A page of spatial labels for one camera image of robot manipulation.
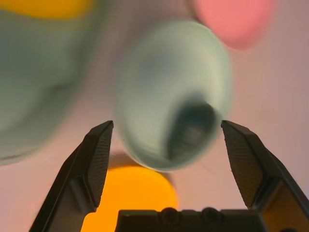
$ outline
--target textured gripper pad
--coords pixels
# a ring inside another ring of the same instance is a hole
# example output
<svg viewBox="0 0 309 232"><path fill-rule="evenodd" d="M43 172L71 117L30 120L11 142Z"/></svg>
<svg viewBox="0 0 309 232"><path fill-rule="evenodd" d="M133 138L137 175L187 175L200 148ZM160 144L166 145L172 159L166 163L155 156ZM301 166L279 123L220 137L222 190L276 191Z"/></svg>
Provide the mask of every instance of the textured gripper pad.
<svg viewBox="0 0 309 232"><path fill-rule="evenodd" d="M222 123L227 154L235 181L248 208L251 208L263 181L263 171L245 135Z"/></svg>
<svg viewBox="0 0 309 232"><path fill-rule="evenodd" d="M111 138L112 126L110 125L106 128L106 131L102 134L98 141L95 154L91 160L91 164L87 173L87 180L90 186L95 207L98 207L101 201L106 172L108 169Z"/></svg>

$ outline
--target light green cup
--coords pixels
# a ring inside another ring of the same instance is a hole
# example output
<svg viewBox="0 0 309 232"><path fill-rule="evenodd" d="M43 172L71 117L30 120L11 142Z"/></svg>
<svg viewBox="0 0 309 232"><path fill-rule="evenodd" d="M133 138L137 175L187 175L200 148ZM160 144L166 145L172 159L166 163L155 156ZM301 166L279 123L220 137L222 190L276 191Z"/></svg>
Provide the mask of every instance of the light green cup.
<svg viewBox="0 0 309 232"><path fill-rule="evenodd" d="M98 0L91 14L66 21L0 11L0 165L34 154L59 127L91 62L105 10Z"/></svg>
<svg viewBox="0 0 309 232"><path fill-rule="evenodd" d="M172 171L206 154L232 96L230 62L219 39L190 19L141 36L118 67L115 127L139 164Z"/></svg>

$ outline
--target pink ball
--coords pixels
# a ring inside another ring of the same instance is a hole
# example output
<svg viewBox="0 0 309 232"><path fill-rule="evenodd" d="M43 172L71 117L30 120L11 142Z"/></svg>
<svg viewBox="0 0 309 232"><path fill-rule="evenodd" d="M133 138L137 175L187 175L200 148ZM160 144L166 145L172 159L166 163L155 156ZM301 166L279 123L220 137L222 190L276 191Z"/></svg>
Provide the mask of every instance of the pink ball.
<svg viewBox="0 0 309 232"><path fill-rule="evenodd" d="M227 46L244 50L266 31L274 0L195 0L199 20Z"/></svg>

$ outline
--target orange ball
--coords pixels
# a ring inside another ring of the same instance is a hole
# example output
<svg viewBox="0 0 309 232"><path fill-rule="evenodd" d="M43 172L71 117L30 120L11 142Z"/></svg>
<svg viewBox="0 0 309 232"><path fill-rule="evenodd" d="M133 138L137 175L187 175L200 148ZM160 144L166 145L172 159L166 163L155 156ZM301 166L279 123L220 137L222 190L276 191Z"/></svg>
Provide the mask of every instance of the orange ball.
<svg viewBox="0 0 309 232"><path fill-rule="evenodd" d="M0 9L45 19L68 19L85 14L92 0L0 0Z"/></svg>
<svg viewBox="0 0 309 232"><path fill-rule="evenodd" d="M177 208L174 187L160 173L126 166L108 170L99 208L88 214L81 232L114 232L121 209Z"/></svg>

